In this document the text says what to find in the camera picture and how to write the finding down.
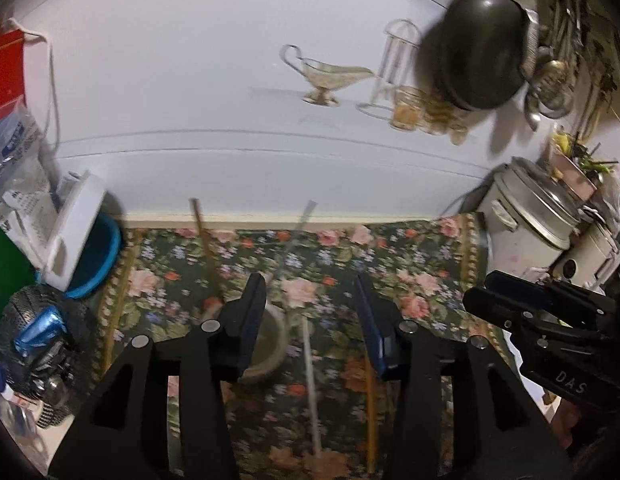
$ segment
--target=metal screw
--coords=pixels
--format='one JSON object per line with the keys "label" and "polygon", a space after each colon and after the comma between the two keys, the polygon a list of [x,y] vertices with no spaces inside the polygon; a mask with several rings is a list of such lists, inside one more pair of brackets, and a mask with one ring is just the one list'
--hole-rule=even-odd
{"label": "metal screw", "polygon": [[488,346],[490,346],[488,340],[482,335],[471,335],[470,343],[479,350],[483,350],[484,348],[488,348]]}
{"label": "metal screw", "polygon": [[132,339],[132,346],[134,348],[143,348],[150,342],[150,338],[145,334],[141,334]]}
{"label": "metal screw", "polygon": [[402,322],[399,323],[399,329],[401,330],[401,332],[405,332],[407,334],[414,334],[415,332],[417,332],[418,328],[419,325],[411,319],[404,319]]}
{"label": "metal screw", "polygon": [[203,332],[216,332],[221,328],[221,323],[219,323],[216,319],[208,319],[207,321],[203,321],[201,323],[201,330]]}

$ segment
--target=white straw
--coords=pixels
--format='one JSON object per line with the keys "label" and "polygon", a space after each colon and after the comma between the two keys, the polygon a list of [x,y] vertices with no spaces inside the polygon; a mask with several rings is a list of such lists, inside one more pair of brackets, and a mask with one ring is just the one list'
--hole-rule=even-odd
{"label": "white straw", "polygon": [[314,386],[314,365],[312,365],[312,348],[310,346],[310,322],[303,316],[303,354],[305,355],[305,380],[308,386],[308,403],[312,419],[312,447],[314,447],[314,464],[321,459],[321,434],[319,433],[319,411],[316,405],[316,387]]}

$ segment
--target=white appliance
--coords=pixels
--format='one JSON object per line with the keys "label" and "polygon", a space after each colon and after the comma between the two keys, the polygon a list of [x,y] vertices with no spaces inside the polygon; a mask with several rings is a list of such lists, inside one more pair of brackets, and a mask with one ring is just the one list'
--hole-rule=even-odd
{"label": "white appliance", "polygon": [[579,222],[568,191],[519,157],[494,176],[478,211],[485,215],[490,240],[488,270],[531,282],[545,276],[570,248],[570,234]]}
{"label": "white appliance", "polygon": [[593,290],[605,283],[619,264],[620,251],[612,234],[595,222],[557,261],[552,275]]}

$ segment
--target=green object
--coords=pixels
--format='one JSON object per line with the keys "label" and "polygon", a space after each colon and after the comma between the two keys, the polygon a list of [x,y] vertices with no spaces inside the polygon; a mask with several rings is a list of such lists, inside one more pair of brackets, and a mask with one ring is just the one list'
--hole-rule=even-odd
{"label": "green object", "polygon": [[0,228],[0,316],[12,294],[34,283],[34,269]]}

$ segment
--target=glass cup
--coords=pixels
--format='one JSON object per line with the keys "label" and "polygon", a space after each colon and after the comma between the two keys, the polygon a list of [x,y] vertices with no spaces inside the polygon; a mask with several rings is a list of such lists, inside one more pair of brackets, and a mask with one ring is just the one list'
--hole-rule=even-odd
{"label": "glass cup", "polygon": [[436,95],[432,95],[424,107],[420,126],[430,135],[444,135],[454,119],[453,105]]}
{"label": "glass cup", "polygon": [[467,126],[459,123],[450,124],[449,130],[450,140],[452,141],[452,144],[454,144],[455,146],[459,146],[460,144],[466,142],[466,139],[468,138]]}
{"label": "glass cup", "polygon": [[424,102],[424,93],[418,88],[413,86],[396,88],[394,91],[394,111],[390,125],[402,131],[416,130]]}

